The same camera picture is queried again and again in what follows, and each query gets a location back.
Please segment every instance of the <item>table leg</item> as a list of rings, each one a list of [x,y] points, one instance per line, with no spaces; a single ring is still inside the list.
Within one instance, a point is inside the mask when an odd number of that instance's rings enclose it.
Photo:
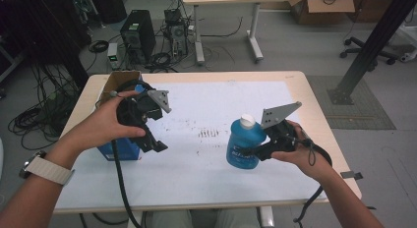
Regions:
[[[261,217],[261,227],[275,227],[271,206],[260,206],[259,212]]]
[[[205,53],[203,52],[202,38],[200,35],[199,18],[198,18],[198,5],[194,6],[194,28],[195,32],[195,45],[196,45],[196,59],[197,64],[203,65],[205,63]]]
[[[254,50],[254,53],[255,53],[255,62],[258,62],[264,59],[264,55],[261,52],[261,48],[257,42],[257,39],[255,38],[260,7],[261,7],[261,3],[254,4],[254,12],[252,16],[251,30],[248,30],[249,41],[251,42],[252,49]]]

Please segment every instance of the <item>floor mat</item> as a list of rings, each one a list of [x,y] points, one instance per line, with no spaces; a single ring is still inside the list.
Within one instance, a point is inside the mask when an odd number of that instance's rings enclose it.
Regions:
[[[342,78],[339,76],[307,77],[331,128],[395,130],[395,125],[364,80],[359,82],[350,95],[354,102],[353,105],[332,104],[328,97],[328,89],[335,89]]]

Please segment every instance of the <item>bottle cap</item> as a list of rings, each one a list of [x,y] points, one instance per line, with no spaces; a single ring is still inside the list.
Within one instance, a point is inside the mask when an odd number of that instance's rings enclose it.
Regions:
[[[242,117],[240,117],[240,126],[242,126],[243,129],[250,130],[255,126],[255,123],[255,118],[249,114],[243,114]]]

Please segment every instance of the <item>left hand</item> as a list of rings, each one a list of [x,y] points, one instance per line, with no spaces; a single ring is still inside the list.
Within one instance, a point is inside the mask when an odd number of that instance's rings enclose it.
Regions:
[[[138,127],[121,125],[117,121],[116,110],[124,97],[138,94],[136,91],[119,92],[98,109],[91,113],[84,121],[68,132],[61,141],[69,143],[79,153],[104,145],[119,138],[143,137],[145,131]]]

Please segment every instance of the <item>chair base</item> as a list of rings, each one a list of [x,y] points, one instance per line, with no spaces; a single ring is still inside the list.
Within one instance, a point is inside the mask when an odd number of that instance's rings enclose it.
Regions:
[[[344,50],[343,52],[340,53],[340,55],[339,55],[340,58],[346,58],[348,53],[359,53],[362,50],[362,47],[365,44],[363,41],[361,41],[358,38],[352,36],[352,37],[344,40],[344,45],[350,45],[352,42],[355,43],[356,45],[358,45],[359,48],[349,48],[349,49]],[[386,63],[388,65],[394,64],[395,61],[399,58],[397,55],[391,54],[391,53],[388,53],[388,52],[385,52],[385,51],[381,51],[378,55],[387,58]],[[371,65],[369,66],[368,72],[374,71],[375,67],[377,67],[377,66],[378,66],[378,61],[377,61],[377,59],[375,59],[371,63]]]

